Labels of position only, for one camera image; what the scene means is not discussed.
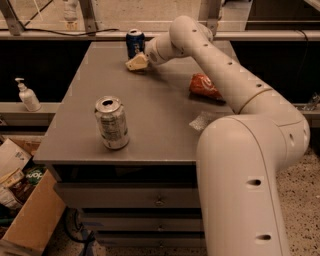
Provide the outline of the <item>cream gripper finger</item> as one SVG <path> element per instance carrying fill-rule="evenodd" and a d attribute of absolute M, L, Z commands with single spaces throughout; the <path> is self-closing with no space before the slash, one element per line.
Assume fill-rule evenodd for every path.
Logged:
<path fill-rule="evenodd" d="M 129 71 L 142 70 L 148 67 L 148 59 L 144 53 L 136 54 L 125 63 Z"/>

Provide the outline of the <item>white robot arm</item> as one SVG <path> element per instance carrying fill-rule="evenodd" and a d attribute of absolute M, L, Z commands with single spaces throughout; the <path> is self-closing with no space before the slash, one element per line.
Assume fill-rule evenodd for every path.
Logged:
<path fill-rule="evenodd" d="M 200 135 L 196 168 L 208 256 L 291 256 L 276 174 L 306 152 L 306 118 L 281 94 L 212 43 L 188 16 L 153 38 L 144 58 L 191 57 L 232 109 Z"/>

